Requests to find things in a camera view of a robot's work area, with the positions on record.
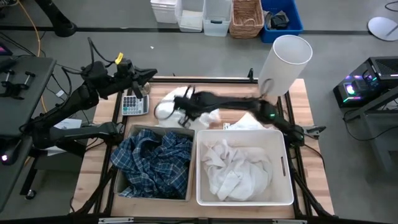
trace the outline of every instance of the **blue bin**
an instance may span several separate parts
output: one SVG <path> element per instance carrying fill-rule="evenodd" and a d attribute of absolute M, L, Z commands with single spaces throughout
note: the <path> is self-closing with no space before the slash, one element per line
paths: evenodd
<path fill-rule="evenodd" d="M 262 10 L 277 14 L 283 10 L 289 18 L 289 25 L 285 30 L 269 30 L 267 24 L 261 31 L 261 41 L 264 43 L 273 43 L 276 38 L 282 35 L 299 35 L 303 32 L 299 12 L 297 12 L 294 0 L 261 0 Z"/>

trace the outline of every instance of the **yellow clamp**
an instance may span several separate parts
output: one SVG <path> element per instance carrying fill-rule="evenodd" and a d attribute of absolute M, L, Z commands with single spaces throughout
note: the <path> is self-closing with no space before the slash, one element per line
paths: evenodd
<path fill-rule="evenodd" d="M 123 59 L 123 53 L 120 52 L 118 57 L 116 58 L 116 60 L 114 61 L 116 63 L 116 65 L 119 65 L 119 63 L 122 61 Z"/>

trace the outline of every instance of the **calculator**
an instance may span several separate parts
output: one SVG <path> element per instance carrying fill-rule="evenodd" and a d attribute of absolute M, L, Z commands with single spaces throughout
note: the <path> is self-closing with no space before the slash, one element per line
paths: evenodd
<path fill-rule="evenodd" d="M 123 116 L 137 116 L 147 114 L 149 112 L 149 96 L 146 95 L 142 99 L 136 96 L 123 97 Z"/>

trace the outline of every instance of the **white disc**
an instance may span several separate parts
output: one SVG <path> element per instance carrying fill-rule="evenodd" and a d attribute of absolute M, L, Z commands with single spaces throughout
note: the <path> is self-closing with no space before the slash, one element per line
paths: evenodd
<path fill-rule="evenodd" d="M 379 39 L 398 40 L 398 24 L 385 17 L 375 17 L 368 22 L 369 31 Z"/>

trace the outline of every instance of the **wicker basket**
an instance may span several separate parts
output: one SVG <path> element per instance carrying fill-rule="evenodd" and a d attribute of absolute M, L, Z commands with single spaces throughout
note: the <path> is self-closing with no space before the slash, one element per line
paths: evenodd
<path fill-rule="evenodd" d="M 233 0 L 232 22 L 229 26 L 231 36 L 253 38 L 263 27 L 261 0 Z"/>

